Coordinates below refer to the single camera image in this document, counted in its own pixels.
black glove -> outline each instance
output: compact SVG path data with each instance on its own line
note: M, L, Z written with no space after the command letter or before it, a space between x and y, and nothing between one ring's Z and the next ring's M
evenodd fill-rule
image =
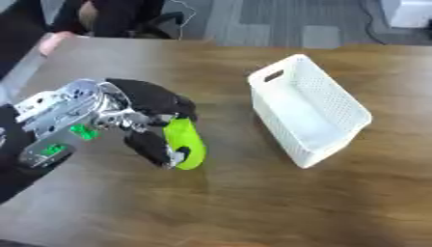
M142 112L149 117L157 115L177 115L178 119L189 118L197 120L195 104L184 96L178 96L160 86L144 81L107 79L121 89L132 103L132 109ZM154 122L150 125L164 126L168 123ZM124 138L124 142L141 156L147 158L156 166L163 166L170 162L167 155L167 142L164 138L153 132L138 133L132 131ZM181 147L177 151L189 154L187 147Z
M43 169L26 168L19 164L18 158L23 150L35 141L33 133L26 133L22 125L15 121L18 113L11 105L0 107L0 205L23 191L36 180L52 171L56 165Z
M130 99L132 108L151 117L178 114L179 119L197 120L195 104L185 96L176 95L160 86L145 81L106 80L121 89Z

person's hand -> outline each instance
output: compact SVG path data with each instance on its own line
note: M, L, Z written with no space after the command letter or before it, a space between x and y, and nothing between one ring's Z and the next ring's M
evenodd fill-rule
M55 34L49 35L49 37L44 40L39 46L39 52L43 56L47 57L51 52L59 46L59 44L71 37L75 37L76 35L69 31L59 32Z

person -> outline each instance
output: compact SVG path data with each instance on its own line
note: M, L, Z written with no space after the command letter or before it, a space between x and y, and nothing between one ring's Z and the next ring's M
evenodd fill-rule
M178 118L197 119L195 104L188 98L178 96L162 87L148 82L124 79L107 79L119 87L130 99L132 108L147 116L169 114ZM33 133L25 132L22 124L15 121L18 112L10 104L0 107L0 205L25 190L37 180L48 175L65 160L45 168L29 168L20 164L19 156L36 140ZM168 162L166 143L153 132L134 132L124 142L153 164Z
M92 33L95 37L123 38L137 23L157 17L164 0L67 0L40 44L48 56L64 39Z

gray carpet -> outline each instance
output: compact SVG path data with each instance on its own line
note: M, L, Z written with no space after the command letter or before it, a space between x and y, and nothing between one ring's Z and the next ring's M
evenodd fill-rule
M423 30L390 28L379 0L185 0L198 15L184 38L213 40L221 45L304 46L334 48L346 43L374 43L365 31L389 44L430 45ZM166 11L185 11L167 2Z

wooden table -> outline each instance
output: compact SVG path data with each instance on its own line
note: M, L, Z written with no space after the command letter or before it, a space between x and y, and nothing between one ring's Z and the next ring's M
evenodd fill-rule
M246 76L303 52L374 115L345 150L301 170L251 107ZM431 246L432 49L218 47L76 39L24 96L79 77L147 80L198 104L209 154L162 171L108 133L0 207L0 238L46 246Z

